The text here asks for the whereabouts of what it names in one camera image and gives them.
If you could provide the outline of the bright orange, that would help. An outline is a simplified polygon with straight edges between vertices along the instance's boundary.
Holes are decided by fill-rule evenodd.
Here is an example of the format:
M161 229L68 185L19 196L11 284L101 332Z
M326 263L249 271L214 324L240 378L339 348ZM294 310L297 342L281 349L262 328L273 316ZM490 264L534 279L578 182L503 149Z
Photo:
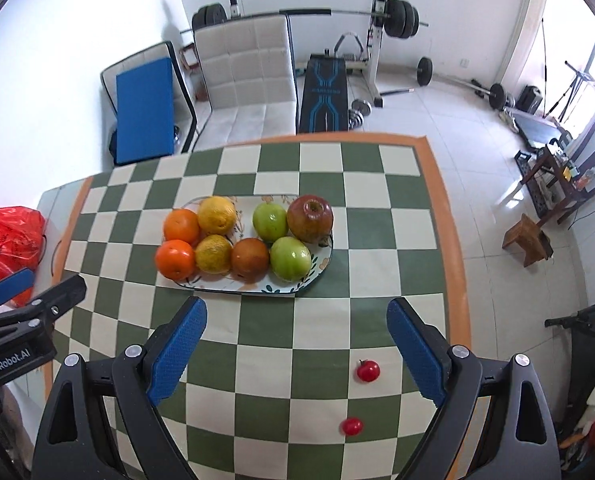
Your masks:
M185 281L196 272L194 248L184 240L165 240L156 251L154 263L164 278L175 282Z
M164 220L164 240L182 240L190 246L194 246L200 240L200 234L198 216L192 210L173 209Z

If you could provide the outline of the red cherry tomato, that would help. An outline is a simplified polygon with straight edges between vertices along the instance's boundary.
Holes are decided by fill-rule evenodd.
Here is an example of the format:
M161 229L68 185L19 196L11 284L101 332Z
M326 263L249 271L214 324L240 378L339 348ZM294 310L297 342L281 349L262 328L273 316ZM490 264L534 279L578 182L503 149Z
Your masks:
M360 360L355 374L360 382L375 382L381 375L381 367L375 360Z
M341 422L340 428L345 437L355 437L363 432L363 421L357 417L348 417Z

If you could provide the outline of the large yellow lemon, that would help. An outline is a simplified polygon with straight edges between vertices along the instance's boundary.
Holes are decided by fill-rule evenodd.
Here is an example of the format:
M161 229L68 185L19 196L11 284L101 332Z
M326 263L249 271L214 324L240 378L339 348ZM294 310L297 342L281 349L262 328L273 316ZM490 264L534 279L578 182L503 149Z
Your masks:
M210 196L202 200L197 214L201 230L208 234L226 235L237 221L234 203L223 196Z

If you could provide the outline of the dark orange fruit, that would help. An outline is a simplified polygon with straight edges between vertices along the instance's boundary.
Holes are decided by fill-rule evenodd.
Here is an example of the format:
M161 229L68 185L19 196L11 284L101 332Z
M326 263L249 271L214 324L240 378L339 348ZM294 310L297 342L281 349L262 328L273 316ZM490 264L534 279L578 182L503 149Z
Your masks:
M239 240L232 247L232 271L243 280L253 281L264 275L270 267L270 252L258 238Z

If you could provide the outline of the green apple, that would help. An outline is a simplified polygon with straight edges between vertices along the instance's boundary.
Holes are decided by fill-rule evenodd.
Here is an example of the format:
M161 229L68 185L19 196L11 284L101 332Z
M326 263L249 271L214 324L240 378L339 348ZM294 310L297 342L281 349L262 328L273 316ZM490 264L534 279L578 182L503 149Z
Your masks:
M288 234L287 211L276 203L260 203L253 212L253 226L258 237L273 244Z
M298 282L311 269L311 252L294 237L280 237L270 248L270 266L281 280Z

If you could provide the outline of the red apple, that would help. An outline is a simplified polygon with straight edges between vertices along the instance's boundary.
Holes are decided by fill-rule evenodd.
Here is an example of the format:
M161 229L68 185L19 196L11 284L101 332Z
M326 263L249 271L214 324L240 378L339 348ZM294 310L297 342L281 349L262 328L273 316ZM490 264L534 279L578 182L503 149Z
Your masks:
M333 211L330 204L316 195L302 195L287 210L292 234L304 243L318 244L332 233Z

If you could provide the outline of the red plastic bag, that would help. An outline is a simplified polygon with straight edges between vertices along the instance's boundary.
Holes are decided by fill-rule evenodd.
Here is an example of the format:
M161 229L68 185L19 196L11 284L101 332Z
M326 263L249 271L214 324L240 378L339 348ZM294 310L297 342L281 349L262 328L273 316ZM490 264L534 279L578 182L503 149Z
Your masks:
M23 206L0 208L0 280L21 269L34 272L44 246L45 218Z

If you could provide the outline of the green white checkered tablecloth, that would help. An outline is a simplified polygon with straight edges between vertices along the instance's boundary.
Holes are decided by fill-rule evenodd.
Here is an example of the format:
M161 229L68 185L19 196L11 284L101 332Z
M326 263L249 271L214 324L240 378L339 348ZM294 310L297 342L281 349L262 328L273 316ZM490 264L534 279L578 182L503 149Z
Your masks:
M393 479L434 413L386 328L406 298L454 344L471 340L457 230L429 143L325 134L217 148L97 174L60 188L52 264L85 300L60 318L60 356L115 356L168 322L188 289L154 264L166 215L210 195L317 194L332 204L326 270L294 295L208 292L208 325L160 404L202 479ZM381 375L360 382L360 360ZM345 437L341 422L363 421Z

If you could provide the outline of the floral oval ceramic plate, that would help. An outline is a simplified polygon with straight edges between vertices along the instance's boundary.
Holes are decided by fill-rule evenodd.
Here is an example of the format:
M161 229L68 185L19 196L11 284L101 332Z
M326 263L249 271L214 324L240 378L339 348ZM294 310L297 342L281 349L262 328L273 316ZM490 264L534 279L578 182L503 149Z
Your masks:
M168 214L154 263L200 292L294 295L326 270L333 222L316 195L198 197Z

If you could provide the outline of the dark wooden shelf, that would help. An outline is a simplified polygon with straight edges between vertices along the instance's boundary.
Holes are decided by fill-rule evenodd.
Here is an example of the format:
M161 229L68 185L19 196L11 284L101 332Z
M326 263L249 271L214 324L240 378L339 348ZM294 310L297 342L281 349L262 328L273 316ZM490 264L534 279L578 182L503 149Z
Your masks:
M551 139L534 154L514 156L537 213L537 226L556 218L561 224L595 198L595 122L572 154Z

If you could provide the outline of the white padded chair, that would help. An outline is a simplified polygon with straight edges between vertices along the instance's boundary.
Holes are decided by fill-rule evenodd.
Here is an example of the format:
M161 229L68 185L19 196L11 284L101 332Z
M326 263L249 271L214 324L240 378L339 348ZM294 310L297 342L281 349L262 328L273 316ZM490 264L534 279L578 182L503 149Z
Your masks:
M194 45L211 107L194 151L298 132L296 63L284 14L204 27Z

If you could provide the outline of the black blue weight bench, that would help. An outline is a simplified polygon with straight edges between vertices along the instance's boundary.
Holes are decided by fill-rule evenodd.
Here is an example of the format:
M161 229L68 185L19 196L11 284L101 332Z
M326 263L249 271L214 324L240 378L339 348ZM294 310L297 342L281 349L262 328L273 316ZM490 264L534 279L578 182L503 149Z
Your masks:
M306 66L299 133L348 129L346 65L342 58L312 54Z

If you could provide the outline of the barbell on floor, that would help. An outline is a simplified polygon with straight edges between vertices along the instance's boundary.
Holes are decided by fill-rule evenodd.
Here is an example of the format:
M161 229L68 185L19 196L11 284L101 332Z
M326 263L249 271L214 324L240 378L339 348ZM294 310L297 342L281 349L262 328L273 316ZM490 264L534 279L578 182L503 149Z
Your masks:
M431 58L420 58L416 68L416 79L420 87L427 87L435 74ZM457 84L472 90L476 94L482 94L488 99L488 104L493 110L503 110L507 105L507 92L502 84L492 84L486 88L477 82L456 78L453 76L439 75L439 79L450 84Z

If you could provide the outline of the barbell on rack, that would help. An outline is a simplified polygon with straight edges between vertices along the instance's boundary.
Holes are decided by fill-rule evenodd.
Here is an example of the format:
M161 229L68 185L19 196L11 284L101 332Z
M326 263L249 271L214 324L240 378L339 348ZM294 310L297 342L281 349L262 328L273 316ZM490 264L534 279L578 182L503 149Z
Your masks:
M370 11L331 8L290 8L251 14L251 18L273 14L282 14L289 18L293 18L293 16L312 15L330 16L333 14L367 15L371 18L371 25L373 27L382 28L387 36L399 39L415 37L421 27L429 27L427 22L421 20L416 6L413 6L406 0L375 0ZM196 32L204 27L222 24L236 19L236 16L229 18L224 6L220 3L201 6L192 17L190 31Z

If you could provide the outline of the white weight rack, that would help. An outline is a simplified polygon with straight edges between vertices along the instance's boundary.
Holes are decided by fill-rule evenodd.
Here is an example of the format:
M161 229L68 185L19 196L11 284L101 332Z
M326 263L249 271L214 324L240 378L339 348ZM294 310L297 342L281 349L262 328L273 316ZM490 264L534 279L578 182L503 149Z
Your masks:
M364 14L363 11L342 11L342 14ZM378 65L384 37L409 39L420 27L418 10L406 0L372 0L365 44L358 61L347 62L351 72L360 72L366 82L372 105L383 107L385 92L377 84Z

